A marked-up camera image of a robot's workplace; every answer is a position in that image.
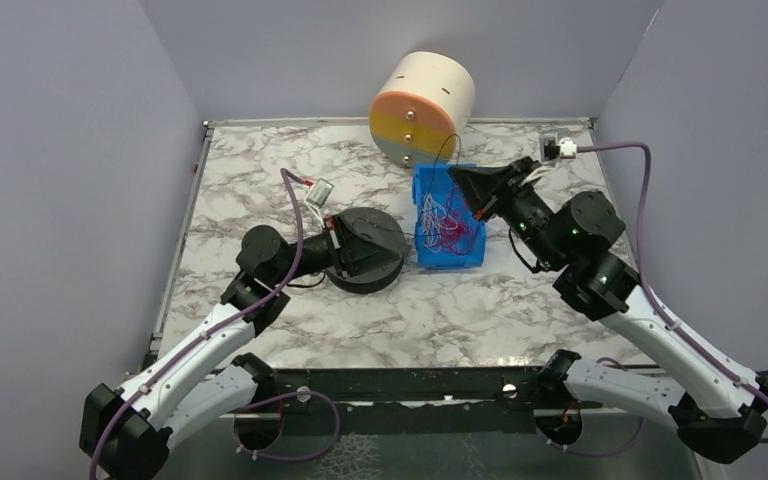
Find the black cable spool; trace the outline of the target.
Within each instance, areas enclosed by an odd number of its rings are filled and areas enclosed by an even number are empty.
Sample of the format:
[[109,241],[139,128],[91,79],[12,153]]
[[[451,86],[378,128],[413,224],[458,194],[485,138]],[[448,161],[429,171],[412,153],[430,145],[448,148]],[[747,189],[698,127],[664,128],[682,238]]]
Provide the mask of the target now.
[[372,294],[400,274],[407,240],[389,213],[372,207],[352,207],[334,215],[339,263],[325,270],[336,287],[354,294]]

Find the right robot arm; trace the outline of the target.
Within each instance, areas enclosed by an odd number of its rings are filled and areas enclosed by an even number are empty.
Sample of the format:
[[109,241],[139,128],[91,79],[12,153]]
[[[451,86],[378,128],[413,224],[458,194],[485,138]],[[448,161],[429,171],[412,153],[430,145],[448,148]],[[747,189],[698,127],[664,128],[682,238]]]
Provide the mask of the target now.
[[475,219],[503,219],[534,254],[532,271],[556,274],[554,288],[570,308],[663,370],[649,377],[559,350],[541,371],[541,387],[658,423],[721,464],[763,443],[768,371],[730,360],[646,291],[640,273],[612,252],[625,225],[604,193],[583,191],[553,210],[534,189],[536,169],[526,157],[504,167],[452,166],[448,173]]

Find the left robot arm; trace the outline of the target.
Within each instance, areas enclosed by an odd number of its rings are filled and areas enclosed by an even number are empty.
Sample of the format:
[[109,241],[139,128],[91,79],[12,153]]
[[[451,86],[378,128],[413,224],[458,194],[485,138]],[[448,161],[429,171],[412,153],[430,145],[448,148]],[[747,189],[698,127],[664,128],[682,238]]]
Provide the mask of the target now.
[[326,270],[351,279],[400,267],[404,240],[389,214],[364,207],[326,217],[319,234],[293,243],[269,225],[249,230],[238,274],[199,326],[143,372],[87,395],[78,445],[91,459],[90,477],[98,470],[114,479],[155,477],[184,440],[268,389],[273,370],[254,354],[207,376],[279,317],[294,279]]

